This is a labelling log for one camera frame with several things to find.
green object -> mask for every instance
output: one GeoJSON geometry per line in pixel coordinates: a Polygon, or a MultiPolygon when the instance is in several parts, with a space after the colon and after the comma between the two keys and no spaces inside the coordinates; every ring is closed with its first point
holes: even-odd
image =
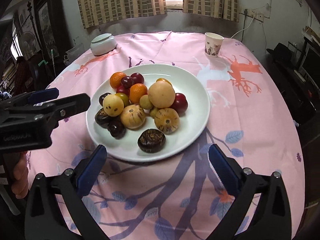
{"type": "Polygon", "coordinates": [[[44,63],[45,65],[47,65],[47,61],[45,61],[45,59],[43,60],[43,61],[41,61],[39,64],[38,64],[38,66],[41,66],[42,65],[42,63],[44,63]]]}

tablecloth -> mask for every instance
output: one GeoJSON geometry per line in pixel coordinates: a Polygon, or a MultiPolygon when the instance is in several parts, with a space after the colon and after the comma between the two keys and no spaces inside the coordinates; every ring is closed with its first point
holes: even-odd
{"type": "MultiPolygon", "coordinates": [[[[207,152],[212,143],[257,174],[282,174],[294,236],[304,208],[299,138],[281,94],[244,44],[225,39],[219,56],[209,58],[205,36],[199,33],[124,34],[116,40],[117,47],[108,54],[85,52],[49,87],[59,89],[59,98],[92,96],[114,72],[141,64],[171,64],[188,70],[207,88],[211,112],[203,133],[181,154],[144,165],[108,157],[83,202],[110,239],[208,237],[234,200],[210,168],[207,152]]],[[[37,173],[61,174],[92,153],[85,113],[60,121],[52,142],[48,149],[28,153],[30,185],[37,173]]],[[[258,199],[253,199],[238,233],[249,225],[258,199]]],[[[61,196],[58,202],[68,227],[78,232],[61,196]]]]}

cup rim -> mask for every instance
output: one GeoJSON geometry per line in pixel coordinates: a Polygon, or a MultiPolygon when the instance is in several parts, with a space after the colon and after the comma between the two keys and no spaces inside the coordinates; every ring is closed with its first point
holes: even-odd
{"type": "Polygon", "coordinates": [[[212,39],[217,39],[217,40],[222,40],[222,41],[224,40],[223,36],[216,34],[216,33],[205,33],[205,36],[212,38],[212,39]]]}

blue gripper pad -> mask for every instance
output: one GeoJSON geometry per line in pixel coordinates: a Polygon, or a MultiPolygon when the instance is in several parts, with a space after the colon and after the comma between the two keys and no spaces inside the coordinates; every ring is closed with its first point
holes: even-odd
{"type": "Polygon", "coordinates": [[[77,178],[77,194],[80,197],[89,195],[93,184],[107,160],[107,150],[103,145],[98,145],[90,156],[87,165],[77,178]]]}
{"type": "Polygon", "coordinates": [[[209,148],[209,161],[217,172],[229,195],[237,197],[240,193],[241,180],[235,174],[221,149],[213,144],[209,148]]]}
{"type": "Polygon", "coordinates": [[[59,90],[57,88],[50,88],[46,90],[40,90],[33,92],[28,98],[30,105],[39,104],[45,101],[54,100],[59,96],[59,90]]]}

white cable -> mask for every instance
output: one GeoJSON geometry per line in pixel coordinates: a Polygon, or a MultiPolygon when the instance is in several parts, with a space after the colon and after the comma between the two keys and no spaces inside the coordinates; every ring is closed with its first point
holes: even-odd
{"type": "Polygon", "coordinates": [[[246,29],[248,29],[248,28],[250,27],[250,25],[252,24],[253,20],[254,20],[254,17],[252,18],[252,21],[250,22],[250,24],[249,24],[248,27],[246,27],[245,29],[240,30],[240,31],[238,31],[237,33],[235,33],[235,34],[231,37],[231,39],[232,39],[234,36],[236,36],[238,33],[243,32],[243,31],[245,31],[246,29]]]}

